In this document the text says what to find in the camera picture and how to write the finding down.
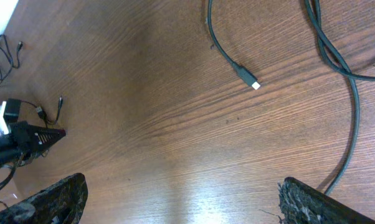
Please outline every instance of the tangled wires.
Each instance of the tangled wires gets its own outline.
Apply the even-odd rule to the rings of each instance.
[[[0,35],[0,39],[3,39],[4,43],[5,43],[5,46],[6,46],[6,51],[0,46],[0,50],[1,52],[5,55],[7,61],[9,62],[10,64],[10,67],[9,69],[7,70],[6,73],[3,73],[1,68],[0,68],[0,85],[2,84],[2,82],[7,78],[7,76],[9,76],[9,74],[12,72],[13,68],[19,68],[20,67],[20,60],[19,60],[19,53],[20,53],[20,50],[22,49],[23,47],[23,42],[19,42],[18,45],[17,45],[17,49],[16,49],[16,60],[17,60],[17,65],[14,64],[14,61],[13,61],[13,57],[12,57],[12,54],[10,53],[10,50],[9,50],[9,46],[7,44],[7,40],[6,40],[6,36],[4,34],[1,34]]]

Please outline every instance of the black wire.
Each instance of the black wire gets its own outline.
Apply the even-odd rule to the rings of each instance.
[[[6,39],[6,36],[4,34],[1,34],[0,35],[0,38],[3,38],[4,40],[4,43],[5,43],[5,46],[6,46],[6,51],[7,53],[5,52],[5,50],[0,46],[0,50],[1,52],[3,52],[3,54],[5,55],[7,61],[9,62],[10,64],[10,67],[9,67],[9,70],[6,72],[5,76],[2,75],[2,70],[0,68],[0,85],[2,84],[2,82],[7,78],[7,76],[12,72],[13,68],[19,68],[20,67],[20,60],[19,60],[19,53],[20,53],[20,50],[21,50],[21,46],[22,45],[18,45],[17,46],[17,49],[16,49],[16,59],[17,59],[17,65],[14,64],[13,62],[13,57],[12,57],[12,54],[10,53],[10,50],[9,50],[9,45],[7,44],[7,39]]]
[[[349,68],[348,64],[345,62],[344,58],[341,56],[341,54],[337,51],[337,49],[333,46],[333,44],[327,39],[326,35],[321,30],[321,11],[320,11],[320,3],[319,0],[314,0],[315,3],[315,12],[316,12],[316,18],[312,11],[311,5],[309,0],[305,0],[305,7],[306,11],[308,13],[308,16],[316,30],[316,33],[318,34],[318,45],[321,57],[323,60],[335,71],[339,72],[340,74],[346,76],[349,80],[349,86],[351,87],[352,94],[353,94],[353,105],[354,105],[354,117],[353,117],[353,130],[351,133],[351,142],[349,143],[348,153],[344,159],[343,165],[340,167],[340,170],[338,171],[336,177],[333,179],[333,181],[330,183],[328,188],[325,191],[326,195],[329,195],[331,191],[333,191],[336,184],[339,182],[341,177],[343,176],[345,170],[348,168],[348,164],[352,158],[356,141],[358,139],[358,133],[359,133],[359,121],[360,121],[360,104],[359,104],[359,93],[358,89],[356,87],[355,79],[358,80],[366,80],[366,81],[375,81],[375,77],[366,77],[362,75],[355,75],[352,74],[351,69]],[[329,58],[329,56],[326,53],[327,48],[337,59],[338,63],[342,66],[340,68],[339,66],[335,65],[333,61]]]
[[[37,105],[35,105],[35,104],[31,103],[31,102],[28,102],[28,101],[26,101],[26,100],[20,100],[20,101],[21,101],[22,103],[27,103],[27,104],[33,106],[34,108],[37,108],[37,107],[38,107]]]
[[[51,121],[51,120],[48,120],[46,119],[46,122],[50,125],[55,125],[57,124],[57,121],[59,120],[59,116],[60,116],[60,111],[62,109],[62,106],[63,106],[63,97],[61,96],[59,98],[59,103],[57,104],[57,113],[56,113],[56,119],[54,121]]]
[[[11,179],[13,178],[13,175],[16,171],[16,164],[13,164],[13,166],[9,166],[9,165],[4,165],[2,167],[8,167],[11,169],[11,172],[9,173],[9,175],[0,183],[0,190],[2,190],[10,181]]]
[[[208,29],[210,30],[210,35],[212,37],[212,41],[214,41],[215,46],[217,46],[219,52],[224,56],[224,58],[231,64],[235,64],[235,62],[228,56],[228,54],[225,52],[225,50],[221,47],[219,44],[217,37],[214,34],[214,30],[212,29],[212,23],[211,23],[211,7],[212,7],[212,0],[208,0],[208,12],[207,12],[207,23],[208,23]]]
[[[306,7],[306,11],[308,12],[308,16],[311,20],[311,23],[313,24],[313,27],[315,28],[316,33],[318,34],[318,43],[322,42],[322,45],[325,45],[330,50],[330,52],[336,57],[337,61],[341,64],[343,68],[339,68],[331,60],[327,60],[326,58],[328,57],[324,57],[322,55],[322,57],[326,59],[327,64],[331,66],[334,70],[339,72],[340,74],[345,75],[347,77],[354,78],[357,80],[375,81],[375,77],[355,75],[351,72],[343,56],[341,56],[338,50],[334,47],[334,45],[330,42],[330,40],[327,38],[325,33],[322,31],[321,21],[320,21],[320,3],[319,3],[319,0],[314,0],[314,2],[315,2],[316,18],[312,11],[309,0],[305,0],[305,7]]]

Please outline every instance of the black cable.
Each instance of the black cable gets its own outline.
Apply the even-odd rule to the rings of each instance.
[[[336,177],[333,179],[333,181],[330,183],[328,188],[325,191],[326,195],[329,195],[331,191],[333,191],[336,184],[339,182],[340,178],[343,176],[345,170],[348,167],[348,164],[352,158],[355,144],[358,139],[358,132],[359,132],[359,120],[360,120],[360,104],[359,104],[359,93],[358,89],[356,87],[355,79],[357,80],[365,80],[365,81],[374,81],[375,77],[367,77],[363,75],[355,75],[352,73],[351,69],[349,68],[348,64],[345,62],[344,58],[341,56],[341,54],[337,51],[337,49],[333,46],[333,44],[330,42],[330,40],[327,38],[325,33],[323,33],[321,29],[321,10],[320,10],[320,2],[319,0],[314,0],[315,5],[315,13],[316,18],[313,13],[313,9],[311,7],[311,4],[309,0],[305,0],[305,7],[306,11],[308,13],[308,16],[311,20],[311,23],[313,24],[313,27],[316,30],[316,34],[318,36],[318,45],[321,57],[323,60],[328,64],[333,70],[337,71],[338,73],[346,76],[349,80],[349,85],[352,90],[353,94],[353,105],[354,105],[354,118],[353,118],[353,130],[351,133],[351,142],[349,143],[349,149],[348,153],[344,159],[343,165],[340,167],[340,170],[338,171]],[[329,56],[326,53],[326,48],[330,51],[330,53],[337,59],[338,63],[341,65],[342,68],[337,66],[333,63],[333,61],[329,58]]]
[[[3,165],[2,167],[7,167],[7,168],[10,168],[11,169],[11,172],[9,173],[9,175],[0,183],[0,190],[2,190],[10,181],[11,179],[13,178],[13,175],[16,171],[16,164],[13,164],[13,166],[9,166],[9,165]]]
[[[31,103],[31,102],[28,102],[28,101],[26,101],[26,100],[20,100],[20,101],[21,101],[22,103],[27,103],[27,104],[33,106],[34,108],[37,108],[37,107],[38,107],[37,105],[35,105],[35,104]]]
[[[235,62],[229,57],[229,55],[225,52],[225,50],[221,47],[219,44],[217,37],[214,34],[214,30],[212,29],[212,23],[211,23],[211,8],[212,8],[212,0],[208,0],[208,13],[207,13],[207,22],[208,22],[208,29],[210,31],[210,35],[212,37],[212,40],[214,41],[215,46],[217,46],[219,52],[224,56],[224,58],[233,65]]]
[[[57,113],[56,113],[56,119],[54,121],[51,121],[48,119],[47,117],[47,113],[42,109],[42,107],[40,106],[37,106],[29,101],[25,101],[25,100],[21,100],[22,103],[27,103],[28,105],[31,105],[33,106],[36,111],[38,112],[38,116],[40,119],[42,119],[44,122],[45,122],[45,127],[48,128],[48,124],[49,125],[55,125],[57,124],[58,120],[59,120],[59,116],[60,116],[60,111],[63,107],[63,97],[61,96],[59,98],[59,102],[57,104]]]
[[[0,46],[0,50],[5,55],[7,61],[10,64],[9,70],[6,72],[5,76],[3,76],[2,70],[0,68],[0,85],[1,85],[2,82],[7,78],[7,76],[12,72],[13,68],[17,69],[17,68],[20,67],[19,53],[20,53],[20,50],[22,49],[23,43],[19,42],[18,45],[17,45],[17,49],[16,49],[17,65],[15,65],[14,62],[13,62],[12,54],[10,53],[10,50],[9,50],[9,45],[7,44],[6,36],[4,34],[1,34],[0,38],[2,38],[4,40],[7,52],[5,52],[5,50],[1,46]]]
[[[214,34],[214,30],[212,29],[212,22],[211,22],[211,8],[212,8],[212,0],[208,1],[208,12],[207,12],[207,23],[208,29],[210,31],[210,35],[212,41],[214,41],[215,46],[217,46],[219,52],[224,56],[224,58],[230,63],[232,68],[236,71],[237,75],[249,86],[252,86],[254,89],[258,90],[260,88],[260,84],[257,82],[257,77],[253,75],[248,69],[244,66],[237,64],[234,62],[229,55],[225,52],[225,50],[219,44],[217,37]]]

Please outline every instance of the white connector tip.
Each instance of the white connector tip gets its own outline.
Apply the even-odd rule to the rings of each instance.
[[[258,83],[258,82],[255,82],[253,85],[251,85],[252,86],[252,88],[254,88],[254,90],[258,90],[260,87],[261,87],[261,85]]]

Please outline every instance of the wooden table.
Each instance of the wooden table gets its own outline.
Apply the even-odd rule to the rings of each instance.
[[[375,75],[375,0],[321,1],[323,29],[351,68]],[[324,190],[348,143],[345,79],[318,55],[303,1],[19,0],[6,29],[25,42],[0,89],[40,103],[67,137],[16,172],[25,197],[82,172],[82,223],[277,223],[277,183]],[[359,139],[331,196],[375,219],[375,83],[358,82]],[[22,117],[40,124],[33,108]]]

